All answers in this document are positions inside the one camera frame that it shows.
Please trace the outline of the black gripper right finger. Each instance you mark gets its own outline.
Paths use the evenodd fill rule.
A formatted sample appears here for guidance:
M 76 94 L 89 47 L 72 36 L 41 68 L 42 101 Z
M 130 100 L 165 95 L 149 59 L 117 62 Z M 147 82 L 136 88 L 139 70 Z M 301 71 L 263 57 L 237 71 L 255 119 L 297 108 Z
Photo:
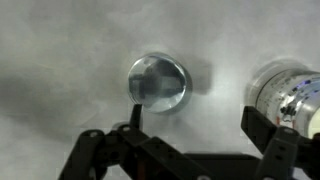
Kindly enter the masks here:
M 312 138 L 276 126 L 255 107 L 245 106 L 241 129 L 263 155 L 254 180 L 296 180 L 300 168 L 311 180 L 320 180 L 320 134 Z

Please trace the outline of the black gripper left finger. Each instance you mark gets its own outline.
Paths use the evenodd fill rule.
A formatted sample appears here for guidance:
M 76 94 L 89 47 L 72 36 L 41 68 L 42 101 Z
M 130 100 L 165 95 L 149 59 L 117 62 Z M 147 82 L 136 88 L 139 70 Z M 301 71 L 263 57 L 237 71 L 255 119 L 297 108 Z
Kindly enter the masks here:
M 142 106 L 112 129 L 81 133 L 58 180 L 103 180 L 118 165 L 132 180 L 214 180 L 214 175 L 157 137 L 140 130 Z

